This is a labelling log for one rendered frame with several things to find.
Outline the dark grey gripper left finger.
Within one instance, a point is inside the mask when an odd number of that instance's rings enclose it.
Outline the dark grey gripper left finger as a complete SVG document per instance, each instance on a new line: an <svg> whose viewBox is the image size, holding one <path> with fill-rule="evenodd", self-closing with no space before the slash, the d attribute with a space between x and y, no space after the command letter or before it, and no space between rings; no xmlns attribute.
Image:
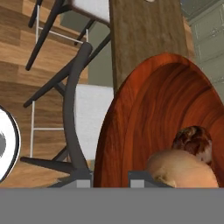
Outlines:
<svg viewBox="0 0 224 224"><path fill-rule="evenodd" d="M53 187L65 188L91 188L93 186L93 173L89 169L78 169L73 171L68 177L63 178Z"/></svg>

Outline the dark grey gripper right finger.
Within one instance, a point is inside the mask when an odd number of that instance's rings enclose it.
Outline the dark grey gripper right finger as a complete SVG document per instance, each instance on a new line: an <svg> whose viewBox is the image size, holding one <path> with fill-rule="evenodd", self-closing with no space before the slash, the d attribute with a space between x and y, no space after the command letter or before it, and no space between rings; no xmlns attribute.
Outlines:
<svg viewBox="0 0 224 224"><path fill-rule="evenodd" d="M130 188L168 187L167 184L158 182L147 171L128 172Z"/></svg>

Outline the chicken drumstick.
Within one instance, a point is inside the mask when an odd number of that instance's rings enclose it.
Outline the chicken drumstick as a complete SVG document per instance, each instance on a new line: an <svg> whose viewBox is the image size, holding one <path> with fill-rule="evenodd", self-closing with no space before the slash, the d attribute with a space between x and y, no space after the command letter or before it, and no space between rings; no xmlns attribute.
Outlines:
<svg viewBox="0 0 224 224"><path fill-rule="evenodd" d="M149 157L145 170L154 180L174 188L218 188L211 168L212 138L201 126L181 129L169 150Z"/></svg>

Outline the red-brown wooden plate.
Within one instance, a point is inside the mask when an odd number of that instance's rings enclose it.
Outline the red-brown wooden plate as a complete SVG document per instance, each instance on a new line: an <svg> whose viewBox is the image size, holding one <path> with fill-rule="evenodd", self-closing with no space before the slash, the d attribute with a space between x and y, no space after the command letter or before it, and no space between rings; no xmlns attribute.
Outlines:
<svg viewBox="0 0 224 224"><path fill-rule="evenodd" d="M126 78L105 115L94 164L95 187L126 187L130 171L168 149L177 132L201 126L212 137L212 167L224 187L224 104L189 59L161 53Z"/></svg>

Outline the white plate with black rim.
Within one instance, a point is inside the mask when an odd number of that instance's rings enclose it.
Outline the white plate with black rim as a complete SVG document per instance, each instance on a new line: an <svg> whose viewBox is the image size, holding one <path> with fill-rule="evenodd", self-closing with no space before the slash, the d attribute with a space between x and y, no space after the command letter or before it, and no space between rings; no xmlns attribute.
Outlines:
<svg viewBox="0 0 224 224"><path fill-rule="evenodd" d="M14 168L21 148L21 135L13 115L0 106L0 183Z"/></svg>

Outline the dark chair with white seat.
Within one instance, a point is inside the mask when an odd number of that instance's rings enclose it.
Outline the dark chair with white seat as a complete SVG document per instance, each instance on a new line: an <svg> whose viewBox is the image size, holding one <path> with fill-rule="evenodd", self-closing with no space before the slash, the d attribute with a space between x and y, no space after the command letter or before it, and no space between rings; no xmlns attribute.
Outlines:
<svg viewBox="0 0 224 224"><path fill-rule="evenodd" d="M78 170L89 172L88 163L81 150L75 130L75 90L81 72L109 41L110 34L106 36L94 51L90 43L84 42L76 56L24 103L24 107L27 108L52 88L59 90L63 96L62 114L66 146L52 160L21 157L21 162L69 174Z"/></svg>
<svg viewBox="0 0 224 224"><path fill-rule="evenodd" d="M54 0L49 16L37 38L37 42L25 66L27 71L32 68L32 65L37 58L39 51L48 36L48 33L53 27L56 17L59 14L68 11L76 11L79 14L89 18L78 38L74 40L76 43L81 42L81 39L87 34L87 30L93 25L94 22L100 22L106 26L110 26L109 0Z"/></svg>

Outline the grey-green cupboard run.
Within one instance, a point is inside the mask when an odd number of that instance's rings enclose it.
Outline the grey-green cupboard run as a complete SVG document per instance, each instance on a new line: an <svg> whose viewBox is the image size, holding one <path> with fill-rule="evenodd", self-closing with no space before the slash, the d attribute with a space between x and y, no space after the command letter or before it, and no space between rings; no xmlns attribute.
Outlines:
<svg viewBox="0 0 224 224"><path fill-rule="evenodd" d="M224 0L180 0L191 31L195 62L224 103Z"/></svg>

